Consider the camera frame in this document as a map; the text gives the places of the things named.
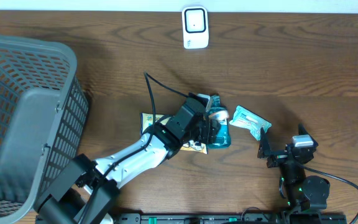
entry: wooden table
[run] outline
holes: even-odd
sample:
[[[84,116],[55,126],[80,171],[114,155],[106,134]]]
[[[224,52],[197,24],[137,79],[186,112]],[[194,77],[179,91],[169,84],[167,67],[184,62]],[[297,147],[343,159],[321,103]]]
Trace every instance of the wooden table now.
[[[185,50],[181,14],[164,12],[0,11],[0,34],[62,42],[78,59],[77,76],[93,102],[79,153],[113,154],[139,138],[151,112],[142,72],[182,92],[221,95],[272,124],[283,149],[302,122],[319,142],[307,165],[358,184],[358,15],[209,13],[209,45]],[[152,84],[157,113],[183,98]],[[118,206],[145,213],[242,212],[285,206],[278,169],[257,158],[248,130],[230,126],[232,146],[180,152],[123,189]],[[330,179],[330,212],[348,221],[358,192]],[[33,223],[35,213],[23,222]]]

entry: white device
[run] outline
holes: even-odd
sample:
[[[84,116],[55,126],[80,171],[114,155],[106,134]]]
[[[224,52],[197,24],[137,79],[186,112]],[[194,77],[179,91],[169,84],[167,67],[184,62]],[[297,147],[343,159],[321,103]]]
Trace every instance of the white device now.
[[[183,23],[183,46],[200,49],[208,46],[209,29],[206,9],[201,6],[186,7],[181,12]]]

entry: yellow package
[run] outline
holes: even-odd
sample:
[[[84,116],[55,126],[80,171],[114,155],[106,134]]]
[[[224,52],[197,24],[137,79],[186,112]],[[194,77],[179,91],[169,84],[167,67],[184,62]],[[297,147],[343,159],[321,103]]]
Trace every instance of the yellow package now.
[[[158,121],[158,119],[160,119],[162,116],[163,116],[162,114],[156,114],[155,121]],[[140,113],[140,119],[142,122],[142,127],[140,128],[140,135],[142,135],[143,131],[146,130],[147,127],[153,124],[153,115],[147,113]],[[165,120],[161,121],[161,123],[163,125],[166,125],[169,119],[170,118],[166,118]],[[206,144],[201,143],[200,146],[197,146],[197,142],[194,141],[189,141],[188,143],[183,144],[180,150],[195,151],[195,152],[202,152],[208,154],[206,149]]]

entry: basket bottom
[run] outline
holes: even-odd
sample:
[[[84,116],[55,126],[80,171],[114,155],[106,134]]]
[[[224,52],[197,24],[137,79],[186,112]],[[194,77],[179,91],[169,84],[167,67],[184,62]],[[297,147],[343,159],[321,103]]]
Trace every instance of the basket bottom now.
[[[41,88],[21,96],[0,149],[0,200],[27,199],[59,96],[59,91]]]

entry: laundry basket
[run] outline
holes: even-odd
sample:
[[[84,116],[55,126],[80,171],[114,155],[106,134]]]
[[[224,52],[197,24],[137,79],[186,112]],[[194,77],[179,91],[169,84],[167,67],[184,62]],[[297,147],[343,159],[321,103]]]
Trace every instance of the laundry basket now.
[[[76,154],[88,102],[75,70],[66,45],[0,35],[0,223],[32,209]]]

